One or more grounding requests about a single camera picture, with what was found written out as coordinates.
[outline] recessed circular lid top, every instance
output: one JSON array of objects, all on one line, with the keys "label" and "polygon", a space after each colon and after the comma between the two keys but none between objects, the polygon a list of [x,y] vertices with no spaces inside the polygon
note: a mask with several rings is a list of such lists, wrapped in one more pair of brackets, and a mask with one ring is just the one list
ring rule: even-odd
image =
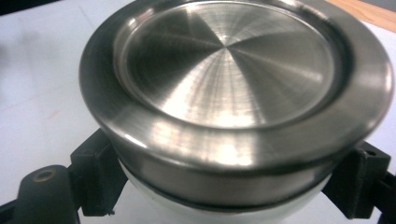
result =
[{"label": "recessed circular lid top", "polygon": [[147,0],[94,33],[80,85],[126,167],[177,192],[163,167],[205,182],[343,154],[385,115],[392,73],[375,37],[324,1]]}]

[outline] wooden surface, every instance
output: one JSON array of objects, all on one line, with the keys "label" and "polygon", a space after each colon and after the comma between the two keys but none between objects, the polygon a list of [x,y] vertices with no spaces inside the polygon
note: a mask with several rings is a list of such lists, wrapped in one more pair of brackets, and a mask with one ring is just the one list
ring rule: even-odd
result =
[{"label": "wooden surface", "polygon": [[359,0],[326,0],[340,7],[361,21],[382,27],[396,33],[396,13],[382,7],[376,7]]}]

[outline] brushed metal surface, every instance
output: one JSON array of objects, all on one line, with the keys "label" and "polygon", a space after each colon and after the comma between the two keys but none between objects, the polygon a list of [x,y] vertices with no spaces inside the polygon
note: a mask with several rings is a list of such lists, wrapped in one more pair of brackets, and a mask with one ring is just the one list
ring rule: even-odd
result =
[{"label": "brushed metal surface", "polygon": [[323,180],[385,115],[392,71],[375,37],[322,1],[147,0],[93,34],[80,86],[136,178],[249,208]]}]

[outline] stainless steel lid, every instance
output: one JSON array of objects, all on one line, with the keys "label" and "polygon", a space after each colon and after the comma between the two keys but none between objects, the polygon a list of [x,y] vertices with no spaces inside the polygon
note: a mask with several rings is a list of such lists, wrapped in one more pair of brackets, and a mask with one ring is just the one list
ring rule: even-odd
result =
[{"label": "stainless steel lid", "polygon": [[318,0],[137,0],[93,34],[81,91],[137,178],[254,207],[312,188],[383,118],[389,59]]}]

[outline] round container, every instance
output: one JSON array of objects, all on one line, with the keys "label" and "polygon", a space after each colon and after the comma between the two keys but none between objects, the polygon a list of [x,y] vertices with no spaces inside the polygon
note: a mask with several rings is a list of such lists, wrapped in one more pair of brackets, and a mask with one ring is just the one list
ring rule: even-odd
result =
[{"label": "round container", "polygon": [[384,117],[392,73],[324,1],[137,0],[93,34],[80,86],[142,185],[234,213],[322,182]]}]

